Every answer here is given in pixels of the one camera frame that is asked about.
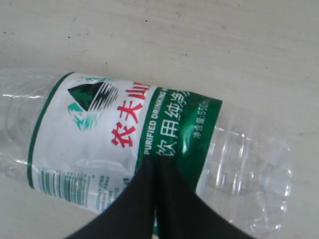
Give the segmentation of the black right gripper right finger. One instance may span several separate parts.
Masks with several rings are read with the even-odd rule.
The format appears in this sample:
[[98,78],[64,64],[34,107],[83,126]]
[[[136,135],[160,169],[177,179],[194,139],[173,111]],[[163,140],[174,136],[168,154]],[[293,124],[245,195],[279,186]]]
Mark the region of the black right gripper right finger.
[[156,214],[160,239],[251,239],[209,208],[170,159],[156,161]]

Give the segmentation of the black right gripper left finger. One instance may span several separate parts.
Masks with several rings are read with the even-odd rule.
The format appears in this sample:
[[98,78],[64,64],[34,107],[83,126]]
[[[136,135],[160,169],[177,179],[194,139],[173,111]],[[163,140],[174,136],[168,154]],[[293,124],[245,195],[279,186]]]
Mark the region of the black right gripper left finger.
[[151,239],[155,221],[154,161],[147,157],[120,196],[68,239]]

